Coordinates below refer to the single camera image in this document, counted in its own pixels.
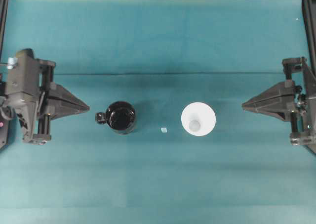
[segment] teal surface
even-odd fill
[[[16,131],[15,142],[0,153],[2,223],[212,223],[206,217],[230,223],[223,210],[234,214],[237,207],[240,220],[264,223],[266,216],[253,216],[260,208],[315,205],[315,156],[290,145],[289,124],[240,108],[282,79],[281,74],[56,76],[91,110],[53,121],[53,140],[45,146],[21,143]],[[130,135],[94,122],[95,112],[119,99],[139,113]],[[217,125],[208,136],[194,137],[182,128],[181,111],[193,101],[216,112]],[[130,220],[131,210],[112,212],[114,207],[136,208],[138,215]],[[219,212],[211,211],[216,207]],[[78,220],[82,210],[87,216]],[[303,215],[307,210],[287,215],[302,215],[300,223],[308,223],[316,214]]]
[[[315,223],[316,156],[241,109],[308,55],[300,0],[10,0],[2,60],[23,47],[90,111],[53,121],[44,146],[13,121],[0,224]],[[136,108],[129,135],[94,122],[116,100]],[[195,101],[217,116],[204,137],[181,125]]]
[[[281,72],[308,56],[301,0],[10,0],[2,61],[56,73]]]

